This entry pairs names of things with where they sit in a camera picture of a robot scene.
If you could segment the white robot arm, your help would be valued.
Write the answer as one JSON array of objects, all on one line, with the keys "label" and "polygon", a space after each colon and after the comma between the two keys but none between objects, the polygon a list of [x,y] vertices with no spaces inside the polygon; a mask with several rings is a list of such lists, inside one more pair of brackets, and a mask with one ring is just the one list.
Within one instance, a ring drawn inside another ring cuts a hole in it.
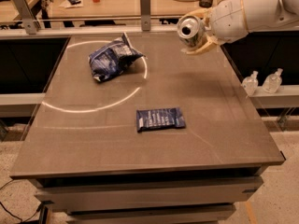
[{"label": "white robot arm", "polygon": [[184,15],[177,29],[185,52],[196,54],[254,32],[293,31],[298,23],[299,0],[222,0]]}]

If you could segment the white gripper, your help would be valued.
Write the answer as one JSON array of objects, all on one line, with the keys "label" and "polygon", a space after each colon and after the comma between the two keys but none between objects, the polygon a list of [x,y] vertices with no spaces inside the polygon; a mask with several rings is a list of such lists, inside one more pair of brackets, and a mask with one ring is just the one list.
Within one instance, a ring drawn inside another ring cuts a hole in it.
[{"label": "white gripper", "polygon": [[182,49],[187,55],[209,52],[221,43],[233,43],[249,32],[246,25],[242,0],[223,0],[213,8],[198,8],[186,14],[205,27],[210,25],[213,36],[206,37],[206,43],[197,49]]}]

